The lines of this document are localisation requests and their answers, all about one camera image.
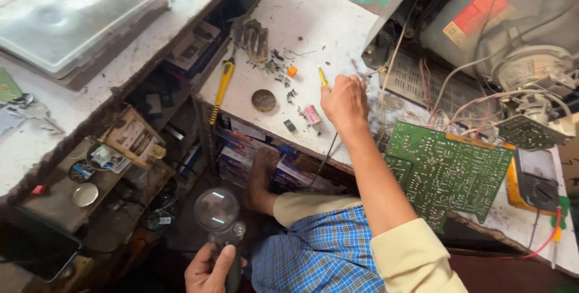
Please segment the printed circuit board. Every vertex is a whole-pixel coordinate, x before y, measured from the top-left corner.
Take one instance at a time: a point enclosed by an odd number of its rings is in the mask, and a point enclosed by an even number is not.
[[[509,148],[397,122],[384,161],[416,214],[443,233],[449,211],[485,221],[512,156]]]

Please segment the yellow screwdriver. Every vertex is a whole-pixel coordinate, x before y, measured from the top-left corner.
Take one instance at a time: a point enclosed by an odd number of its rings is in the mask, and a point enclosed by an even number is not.
[[[320,72],[320,77],[322,77],[322,86],[327,86],[328,81],[324,78],[324,73],[322,72],[322,68],[318,65],[318,71]]]
[[[225,90],[231,80],[231,75],[233,74],[233,69],[235,69],[235,56],[236,47],[233,47],[233,53],[229,60],[223,61],[225,65],[223,66],[223,71],[221,72],[221,81],[219,83],[219,90],[217,90],[217,96],[215,97],[215,105],[213,106],[213,112],[209,117],[209,125],[213,126],[217,120],[217,114],[219,113],[219,108],[221,106],[221,101],[223,101],[223,96],[225,95]]]

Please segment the hand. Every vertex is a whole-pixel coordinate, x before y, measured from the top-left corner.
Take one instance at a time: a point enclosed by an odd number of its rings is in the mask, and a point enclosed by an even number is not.
[[[357,75],[337,75],[334,89],[322,86],[321,106],[342,140],[368,129],[366,84]]]
[[[225,276],[235,259],[235,247],[231,244],[225,246],[211,270],[213,254],[217,254],[217,246],[214,243],[206,243],[197,252],[185,270],[187,293],[225,293]],[[245,266],[247,260],[242,259],[242,267]]]

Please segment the bare foot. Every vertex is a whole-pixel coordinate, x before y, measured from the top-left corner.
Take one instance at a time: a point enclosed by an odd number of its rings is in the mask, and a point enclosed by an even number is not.
[[[279,161],[280,156],[277,150],[268,148],[258,150],[251,168],[250,183],[243,198],[247,208],[273,215],[273,202],[277,194],[270,193],[267,188],[271,174]]]

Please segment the blue checkered shirt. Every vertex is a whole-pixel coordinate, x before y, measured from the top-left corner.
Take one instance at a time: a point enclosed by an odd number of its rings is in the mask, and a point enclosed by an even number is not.
[[[386,292],[362,206],[302,218],[254,249],[257,292]]]

